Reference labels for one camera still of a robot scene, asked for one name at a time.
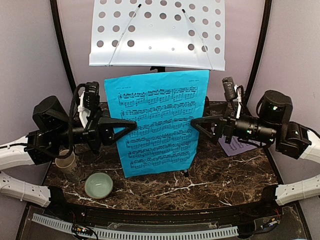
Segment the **blue sheet music page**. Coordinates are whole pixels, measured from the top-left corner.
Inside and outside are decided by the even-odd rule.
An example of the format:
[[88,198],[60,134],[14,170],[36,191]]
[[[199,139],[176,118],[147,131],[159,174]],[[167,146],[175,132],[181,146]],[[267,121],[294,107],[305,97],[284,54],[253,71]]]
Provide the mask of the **blue sheet music page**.
[[134,121],[135,130],[116,142],[126,178],[187,170],[196,155],[210,78],[208,70],[129,75],[106,79],[110,116]]

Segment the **grey perforated music stand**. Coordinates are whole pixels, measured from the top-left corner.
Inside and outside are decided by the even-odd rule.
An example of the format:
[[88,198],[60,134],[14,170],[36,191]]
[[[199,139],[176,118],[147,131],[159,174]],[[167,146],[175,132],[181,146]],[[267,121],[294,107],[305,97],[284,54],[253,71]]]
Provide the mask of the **grey perforated music stand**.
[[92,67],[225,70],[223,0],[97,0]]

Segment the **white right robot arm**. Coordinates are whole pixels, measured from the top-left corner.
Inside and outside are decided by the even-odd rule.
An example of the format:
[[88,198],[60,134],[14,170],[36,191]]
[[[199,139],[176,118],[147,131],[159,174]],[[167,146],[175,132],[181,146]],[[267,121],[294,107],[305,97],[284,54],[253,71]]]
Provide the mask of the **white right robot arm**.
[[190,124],[206,135],[213,144],[222,137],[229,144],[233,137],[243,144],[275,150],[293,159],[320,161],[320,135],[313,129],[291,121],[293,103],[289,96],[276,90],[267,90],[259,100],[257,116],[224,115],[192,119]]

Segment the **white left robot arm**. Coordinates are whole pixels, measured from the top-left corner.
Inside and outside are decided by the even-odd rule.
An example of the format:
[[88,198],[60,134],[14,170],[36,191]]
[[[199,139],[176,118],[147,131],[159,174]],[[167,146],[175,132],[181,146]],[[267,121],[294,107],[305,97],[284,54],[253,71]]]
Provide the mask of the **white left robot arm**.
[[[72,116],[67,115],[54,95],[36,105],[32,117],[38,130],[0,147],[1,171],[17,166],[50,163],[60,153],[61,147],[87,144],[97,154],[102,145],[110,146],[137,128],[136,122],[111,118],[97,106],[85,126],[76,125],[68,130]],[[67,218],[71,213],[59,187],[34,185],[1,172],[0,192],[21,201],[49,207],[60,218]]]

